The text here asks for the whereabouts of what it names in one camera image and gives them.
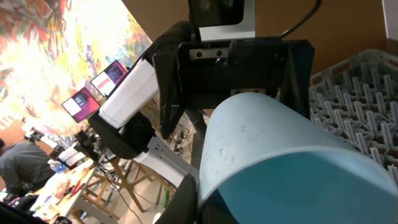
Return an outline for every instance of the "floor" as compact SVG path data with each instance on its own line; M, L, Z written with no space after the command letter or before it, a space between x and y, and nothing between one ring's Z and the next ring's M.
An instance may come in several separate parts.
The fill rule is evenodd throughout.
M192 147L192 138L193 138L194 130L192 128L192 134L190 135L188 141L184 144L185 147L183 148L183 152L181 157L184 158L188 163L191 161L191 147ZM134 178L134 174L136 172L136 167L133 166L127 180L132 182ZM145 197L148 201L152 203L163 203L164 200L164 187L160 185L160 183L156 180L150 182L149 180L143 180L141 183L135 186L135 191L140 194L141 196ZM139 220L135 216L133 212L131 212L126 204L123 202L123 199L120 197L119 193L116 190L112 190L108 187L107 191L104 194L103 198L108 198L108 195L112 192L112 196L110 197L109 203L107 204L106 208L113 211L116 215L120 216L121 219L118 221L120 224L131 224L131 223L138 223L140 224ZM162 213L165 208L163 205L153 205L146 202L143 198L138 196L138 199L146 210L144 213L141 213L136 204L132 201L130 195L128 194L127 190L122 189L121 195L124 197L126 202L129 204L130 208L137 213L137 216L141 219L143 224L152 224L153 219L157 213ZM68 217L74 224L78 223L72 216ZM100 224L98 220L91 216L87 216L83 219L86 224Z

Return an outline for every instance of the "person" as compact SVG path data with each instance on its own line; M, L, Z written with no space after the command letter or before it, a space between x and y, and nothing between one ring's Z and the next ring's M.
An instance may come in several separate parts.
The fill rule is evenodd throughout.
M8 194L24 195L39 190L54 175L47 162L51 159L30 142L6 146L0 138L0 176Z

